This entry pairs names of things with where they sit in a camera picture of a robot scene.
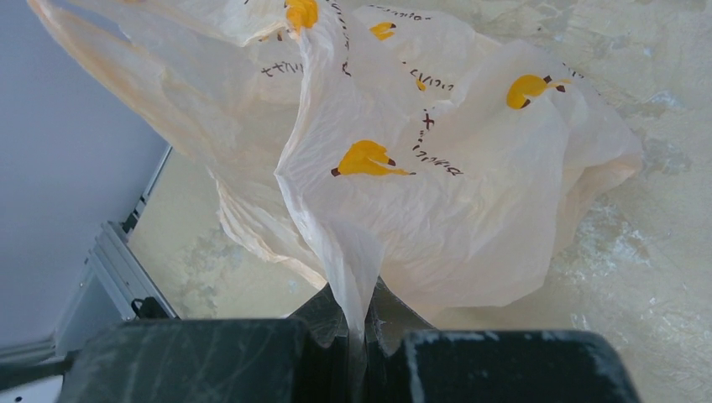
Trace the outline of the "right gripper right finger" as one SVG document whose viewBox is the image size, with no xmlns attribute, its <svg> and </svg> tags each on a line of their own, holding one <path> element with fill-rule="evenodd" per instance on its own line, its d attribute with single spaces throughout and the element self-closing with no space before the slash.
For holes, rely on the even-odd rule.
<svg viewBox="0 0 712 403">
<path fill-rule="evenodd" d="M 618 353 L 569 330 L 438 330 L 378 280 L 366 317 L 367 402 L 638 402 Z"/>
</svg>

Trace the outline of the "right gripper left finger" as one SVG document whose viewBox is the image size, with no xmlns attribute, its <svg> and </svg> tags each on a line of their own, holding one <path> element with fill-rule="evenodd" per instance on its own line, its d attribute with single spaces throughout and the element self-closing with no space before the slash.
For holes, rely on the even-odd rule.
<svg viewBox="0 0 712 403">
<path fill-rule="evenodd" d="M 343 313 L 325 287 L 285 319 L 140 320 L 90 340 L 62 402 L 344 402 Z"/>
</svg>

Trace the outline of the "orange translucent plastic bag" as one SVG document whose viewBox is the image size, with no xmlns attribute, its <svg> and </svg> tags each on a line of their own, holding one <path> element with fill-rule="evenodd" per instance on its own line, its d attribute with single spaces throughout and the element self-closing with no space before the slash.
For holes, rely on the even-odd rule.
<svg viewBox="0 0 712 403">
<path fill-rule="evenodd" d="M 216 181 L 226 234 L 328 283 L 357 334 L 378 280 L 505 306 L 545 280 L 641 142 L 547 52 L 445 13 L 344 1 L 51 1 L 52 37 Z"/>
</svg>

